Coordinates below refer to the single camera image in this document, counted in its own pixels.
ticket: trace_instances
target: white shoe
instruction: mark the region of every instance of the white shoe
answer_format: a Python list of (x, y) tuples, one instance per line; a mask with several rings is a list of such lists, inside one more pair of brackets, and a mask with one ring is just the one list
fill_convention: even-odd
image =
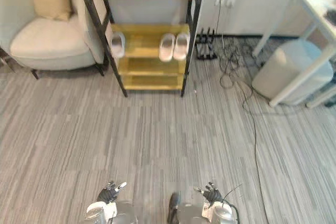
[(173, 57), (175, 60), (184, 60), (189, 50), (190, 35), (187, 33), (180, 33), (176, 38), (176, 45)]
[(163, 62), (171, 61), (173, 58), (175, 36), (173, 34), (164, 34), (159, 50), (159, 59)]
[(111, 52), (114, 58), (122, 58), (125, 55), (125, 36), (121, 32), (115, 32), (111, 41)]

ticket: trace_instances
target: chair leg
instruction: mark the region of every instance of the chair leg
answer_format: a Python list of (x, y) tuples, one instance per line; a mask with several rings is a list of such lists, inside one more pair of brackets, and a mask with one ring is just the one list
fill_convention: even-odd
[(101, 75), (101, 76), (104, 76), (104, 72), (103, 72), (101, 66), (100, 66), (99, 64), (95, 64), (94, 66), (98, 69), (100, 75)]
[(109, 69), (109, 60), (107, 58), (107, 56), (104, 56), (104, 61), (103, 61), (103, 64), (102, 64), (102, 68), (104, 71), (107, 71)]
[(38, 75), (36, 73), (36, 69), (32, 69), (31, 73), (33, 74), (33, 76), (35, 77), (35, 79), (38, 80)]

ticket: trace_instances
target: beige armchair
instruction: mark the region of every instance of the beige armchair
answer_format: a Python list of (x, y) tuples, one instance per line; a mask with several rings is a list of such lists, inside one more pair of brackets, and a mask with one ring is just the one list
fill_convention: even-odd
[[(37, 17), (33, 0), (0, 0), (0, 46), (20, 65), (36, 70), (71, 70), (107, 62), (83, 0), (71, 0), (69, 21)], [(103, 0), (94, 0), (101, 20)]]

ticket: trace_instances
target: white wall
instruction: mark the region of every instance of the white wall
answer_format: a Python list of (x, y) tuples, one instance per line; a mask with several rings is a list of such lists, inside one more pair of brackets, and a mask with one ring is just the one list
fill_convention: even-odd
[[(226, 15), (221, 11), (218, 26), (220, 34), (262, 34), (277, 8), (284, 0), (237, 0), (235, 7)], [(215, 0), (203, 0), (198, 30), (215, 27), (218, 7)], [(117, 23), (168, 23), (185, 21), (186, 0), (110, 0)], [(289, 8), (285, 21), (276, 31), (279, 35), (298, 35), (308, 25), (309, 16), (300, 5)]]
[[(215, 0), (203, 0), (200, 27), (215, 27), (218, 7)], [(277, 8), (285, 0), (237, 0), (230, 13), (222, 8), (218, 33), (221, 34), (262, 34)], [(284, 22), (276, 31), (280, 35), (298, 35), (308, 25), (310, 18), (299, 4), (290, 6)]]

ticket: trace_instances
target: cable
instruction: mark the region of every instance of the cable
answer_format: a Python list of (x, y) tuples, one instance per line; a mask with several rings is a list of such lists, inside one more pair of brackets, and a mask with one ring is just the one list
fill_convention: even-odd
[[(224, 89), (231, 89), (234, 87), (235, 83), (239, 86), (240, 90), (242, 91), (244, 95), (244, 100), (243, 103), (241, 104), (241, 107), (244, 109), (245, 112), (247, 112), (253, 123), (253, 129), (254, 129), (254, 159), (255, 159), (255, 165), (257, 168), (257, 176), (258, 176), (258, 183), (259, 183), (259, 190), (260, 190), (260, 196), (261, 196), (261, 201), (263, 204), (263, 211), (266, 217), (266, 221), (269, 224), (267, 212), (266, 212), (266, 207), (265, 207), (265, 201), (264, 201), (264, 195), (263, 195), (263, 189), (261, 186), (261, 179), (260, 179), (260, 171), (259, 171), (259, 165), (257, 161), (257, 129), (256, 129), (256, 120), (254, 118), (255, 115), (291, 115), (291, 114), (297, 114), (299, 110), (295, 110), (294, 112), (291, 113), (272, 113), (272, 112), (253, 112), (248, 104), (248, 100), (252, 98), (254, 94), (254, 89), (251, 87), (248, 83), (245, 82), (245, 80), (240, 79), (237, 71), (240, 68), (247, 68), (249, 75), (251, 77), (251, 73), (249, 68), (250, 67), (257, 67), (260, 69), (260, 66), (257, 64), (257, 59), (252, 56), (252, 46), (247, 44), (246, 41), (243, 43), (242, 48), (244, 51), (244, 55), (242, 55), (239, 51), (239, 43), (235, 41), (234, 38), (228, 38), (227, 39), (227, 44), (225, 44), (224, 41), (224, 36), (222, 35), (222, 46), (223, 46), (223, 52), (219, 55), (219, 68), (222, 72), (222, 76), (219, 79), (219, 84), (222, 86)], [(246, 62), (246, 57), (250, 56), (253, 63), (252, 64), (247, 64)], [(224, 78), (227, 77), (228, 80), (230, 81), (229, 85), (224, 85), (223, 80)], [(247, 87), (250, 88), (251, 93), (247, 95), (240, 84), (240, 82), (244, 83)], [(234, 190), (231, 190), (223, 199), (223, 202), (227, 202), (225, 198)], [(239, 222), (239, 213), (237, 208), (228, 203), (232, 208), (236, 210), (237, 213), (237, 221)]]
[(218, 11), (218, 18), (217, 18), (217, 26), (216, 26), (216, 34), (218, 31), (218, 24), (219, 24), (219, 17), (220, 17), (220, 11), (222, 10), (222, 0), (219, 0), (219, 11)]
[[(244, 97), (245, 97), (245, 101), (247, 101), (247, 96), (245, 95), (245, 92), (243, 90), (243, 88), (241, 87), (240, 83), (237, 82), (237, 84), (239, 85), (240, 89), (242, 90)], [(251, 111), (249, 111), (249, 114), (252, 118), (252, 122), (253, 122), (253, 128), (254, 128), (254, 160), (256, 163), (256, 167), (257, 167), (257, 175), (258, 175), (258, 183), (259, 183), (259, 190), (260, 190), (260, 195), (261, 195), (261, 201), (263, 203), (263, 210), (264, 210), (264, 214), (266, 217), (266, 221), (269, 224), (269, 220), (268, 220), (268, 216), (267, 216), (267, 212), (266, 212), (266, 207), (265, 207), (265, 201), (264, 201), (264, 195), (263, 195), (263, 189), (261, 187), (261, 180), (260, 180), (260, 172), (259, 172), (259, 165), (258, 165), (258, 161), (257, 161), (257, 128), (256, 128), (256, 120), (253, 117), (253, 114), (251, 113)]]
[(226, 199), (227, 196), (229, 196), (230, 193), (232, 193), (233, 191), (235, 191), (239, 186), (236, 186), (234, 189), (232, 189), (231, 191), (229, 191), (225, 196), (224, 199)]

